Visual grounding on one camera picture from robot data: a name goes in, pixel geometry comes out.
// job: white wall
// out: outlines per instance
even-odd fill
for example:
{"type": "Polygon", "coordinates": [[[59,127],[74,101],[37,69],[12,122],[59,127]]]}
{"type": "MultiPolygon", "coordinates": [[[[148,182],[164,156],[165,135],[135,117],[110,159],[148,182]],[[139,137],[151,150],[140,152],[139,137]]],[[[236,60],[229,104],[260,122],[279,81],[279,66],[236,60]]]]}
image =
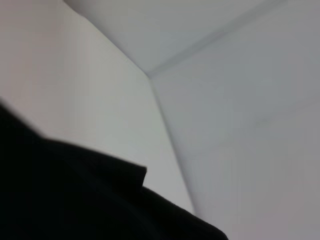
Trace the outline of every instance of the white wall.
{"type": "Polygon", "coordinates": [[[1,0],[0,95],[46,135],[147,166],[192,212],[148,78],[61,1],[1,0]]]}
{"type": "Polygon", "coordinates": [[[55,0],[0,0],[0,96],[50,136],[67,136],[68,96],[58,77],[55,0]]]}
{"type": "Polygon", "coordinates": [[[195,210],[230,239],[320,236],[319,12],[289,0],[152,79],[195,210]]]}

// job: white surface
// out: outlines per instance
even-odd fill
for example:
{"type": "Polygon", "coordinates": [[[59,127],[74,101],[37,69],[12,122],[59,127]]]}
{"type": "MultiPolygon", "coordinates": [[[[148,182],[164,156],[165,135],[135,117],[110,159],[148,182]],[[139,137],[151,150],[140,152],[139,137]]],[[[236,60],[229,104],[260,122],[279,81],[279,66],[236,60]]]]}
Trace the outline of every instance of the white surface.
{"type": "Polygon", "coordinates": [[[196,212],[232,240],[320,236],[319,12],[288,1],[153,79],[196,212]]]}
{"type": "Polygon", "coordinates": [[[263,0],[66,0],[147,75],[263,0]]]}
{"type": "Polygon", "coordinates": [[[46,135],[147,166],[193,212],[148,78],[60,1],[0,2],[0,95],[46,135]]]}

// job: black fabric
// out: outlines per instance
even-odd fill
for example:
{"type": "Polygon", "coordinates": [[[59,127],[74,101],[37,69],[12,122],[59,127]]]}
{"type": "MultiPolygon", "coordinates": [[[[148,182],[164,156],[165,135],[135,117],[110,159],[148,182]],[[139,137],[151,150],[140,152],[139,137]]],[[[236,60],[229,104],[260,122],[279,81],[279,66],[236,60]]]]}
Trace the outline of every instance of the black fabric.
{"type": "Polygon", "coordinates": [[[1,103],[0,134],[0,239],[227,240],[143,187],[143,166],[46,139],[1,103]]]}

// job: black clothing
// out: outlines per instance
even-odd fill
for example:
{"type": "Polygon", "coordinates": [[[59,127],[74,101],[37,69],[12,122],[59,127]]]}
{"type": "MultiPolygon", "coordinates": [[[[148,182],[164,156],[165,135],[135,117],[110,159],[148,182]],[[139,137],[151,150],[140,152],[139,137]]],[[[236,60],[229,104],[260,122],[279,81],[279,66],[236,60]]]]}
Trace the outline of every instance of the black clothing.
{"type": "Polygon", "coordinates": [[[46,139],[0,104],[0,239],[227,240],[143,187],[146,172],[46,139]]]}

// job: white ceiling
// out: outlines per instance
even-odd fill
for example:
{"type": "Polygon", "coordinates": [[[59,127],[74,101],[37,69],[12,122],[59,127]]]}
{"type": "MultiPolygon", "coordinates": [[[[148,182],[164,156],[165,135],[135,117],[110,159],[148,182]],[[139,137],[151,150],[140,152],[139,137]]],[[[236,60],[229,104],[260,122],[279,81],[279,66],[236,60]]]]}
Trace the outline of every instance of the white ceiling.
{"type": "Polygon", "coordinates": [[[147,75],[263,0],[66,0],[147,75]]]}
{"type": "Polygon", "coordinates": [[[67,1],[150,77],[197,215],[320,236],[320,1],[67,1]]]}

